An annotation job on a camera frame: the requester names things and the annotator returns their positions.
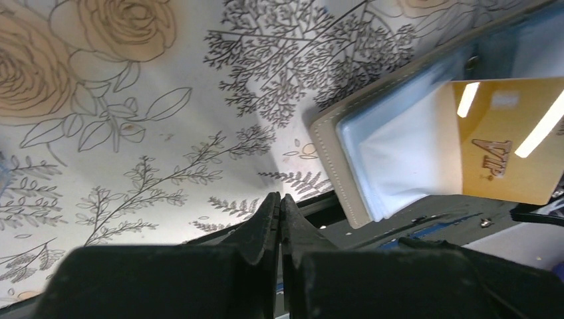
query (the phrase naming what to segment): gold card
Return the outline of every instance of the gold card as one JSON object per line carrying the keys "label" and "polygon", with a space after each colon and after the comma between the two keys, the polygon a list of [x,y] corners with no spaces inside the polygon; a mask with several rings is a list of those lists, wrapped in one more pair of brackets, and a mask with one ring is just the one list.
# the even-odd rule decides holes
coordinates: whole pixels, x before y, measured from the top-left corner
{"label": "gold card", "polygon": [[544,205],[564,171],[564,78],[456,81],[465,195]]}

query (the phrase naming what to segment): black plastic part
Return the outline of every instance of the black plastic part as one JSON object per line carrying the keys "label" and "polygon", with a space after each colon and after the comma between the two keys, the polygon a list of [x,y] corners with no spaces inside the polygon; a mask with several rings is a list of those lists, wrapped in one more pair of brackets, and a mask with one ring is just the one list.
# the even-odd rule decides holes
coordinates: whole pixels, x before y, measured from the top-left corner
{"label": "black plastic part", "polygon": [[293,319],[564,318],[548,272],[409,239],[405,251],[340,251],[278,193],[217,245],[77,249],[34,318],[270,319],[280,242]]}
{"label": "black plastic part", "polygon": [[497,318],[457,252],[307,253],[299,276],[307,307],[292,318]]}
{"label": "black plastic part", "polygon": [[440,241],[430,243],[401,238],[400,245],[412,249],[436,249],[462,253],[480,274],[502,318],[564,318],[564,284],[552,272],[517,264]]}

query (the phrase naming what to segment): fern leaf drawing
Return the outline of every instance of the fern leaf drawing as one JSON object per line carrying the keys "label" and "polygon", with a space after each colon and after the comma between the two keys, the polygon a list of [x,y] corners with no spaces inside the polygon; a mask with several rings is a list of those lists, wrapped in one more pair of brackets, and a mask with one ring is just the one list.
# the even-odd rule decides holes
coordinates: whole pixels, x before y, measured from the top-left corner
{"label": "fern leaf drawing", "polygon": [[214,231],[220,231],[224,228],[231,226],[231,224],[211,224],[211,223],[200,223],[199,221],[191,222],[197,229],[205,231],[206,233],[213,233]]}
{"label": "fern leaf drawing", "polygon": [[321,172],[318,172],[315,176],[310,171],[308,171],[305,175],[303,175],[300,171],[296,173],[281,173],[275,171],[271,173],[259,173],[259,175],[290,184],[290,187],[292,187],[298,195],[301,195],[301,201],[333,190],[333,186],[331,185],[331,181],[329,179],[320,181]]}
{"label": "fern leaf drawing", "polygon": [[229,216],[236,215],[236,217],[245,216],[245,221],[251,218],[251,216],[257,211],[257,206],[260,198],[254,199],[250,204],[244,199],[238,205],[237,201],[232,201],[231,203],[225,199],[219,199],[217,197],[210,197],[208,203],[214,206],[215,209],[221,209],[222,213],[229,213]]}

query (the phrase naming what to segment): beige rose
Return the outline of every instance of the beige rose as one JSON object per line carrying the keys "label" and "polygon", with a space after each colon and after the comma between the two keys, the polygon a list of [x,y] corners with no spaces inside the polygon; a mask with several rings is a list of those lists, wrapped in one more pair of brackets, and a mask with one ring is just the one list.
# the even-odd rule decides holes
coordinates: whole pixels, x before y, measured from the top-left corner
{"label": "beige rose", "polygon": [[433,12],[444,10],[455,5],[457,1],[452,0],[397,0],[404,14],[410,18],[419,18],[430,15]]}
{"label": "beige rose", "polygon": [[32,124],[71,111],[76,82],[64,45],[47,22],[14,1],[0,4],[0,123]]}
{"label": "beige rose", "polygon": [[168,0],[68,0],[53,10],[53,33],[112,62],[145,62],[176,38]]}

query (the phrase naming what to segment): stitching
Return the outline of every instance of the stitching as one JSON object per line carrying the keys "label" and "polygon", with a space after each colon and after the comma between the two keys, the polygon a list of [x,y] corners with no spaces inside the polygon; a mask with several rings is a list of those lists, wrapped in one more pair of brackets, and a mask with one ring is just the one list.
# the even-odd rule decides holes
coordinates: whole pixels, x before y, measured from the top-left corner
{"label": "stitching", "polygon": [[356,101],[355,103],[348,105],[347,107],[343,108],[341,111],[333,114],[330,118],[326,119],[325,121],[317,124],[314,128],[315,131],[315,135],[319,141],[319,144],[321,145],[321,149],[323,150],[323,155],[325,157],[325,159],[327,160],[327,163],[329,165],[329,169],[331,170],[331,174],[333,174],[333,177],[335,179],[335,182],[337,183],[337,186],[339,187],[339,193],[341,194],[341,197],[343,198],[343,200],[345,201],[345,205],[347,206],[347,212],[349,213],[349,215],[352,217],[352,220],[354,221],[355,224],[358,224],[358,222],[356,221],[356,216],[353,212],[353,209],[351,207],[351,203],[349,202],[349,199],[347,197],[347,195],[345,194],[345,191],[343,189],[343,185],[341,184],[341,179],[339,178],[339,175],[337,175],[337,171],[335,170],[335,167],[333,165],[333,162],[331,161],[331,159],[329,158],[329,153],[327,151],[327,148],[325,147],[325,143],[323,141],[323,139],[321,138],[321,136],[319,135],[319,126],[331,121],[333,118],[337,117],[338,115],[342,114],[343,112],[347,111],[350,108],[353,108],[357,105],[359,105],[360,103],[364,102],[365,100],[368,100],[369,98],[372,98],[374,95],[382,92],[383,90],[386,90],[387,88],[389,88],[392,85],[395,85],[398,82],[403,81],[406,77],[414,74],[415,72],[419,71],[424,65],[420,66],[419,68],[417,68],[416,70],[413,70],[411,73],[408,73],[404,76],[402,76],[401,78],[391,82],[390,84],[380,88],[379,90],[377,90],[376,92],[370,93],[368,96],[365,96],[364,98],[361,98],[360,100]]}

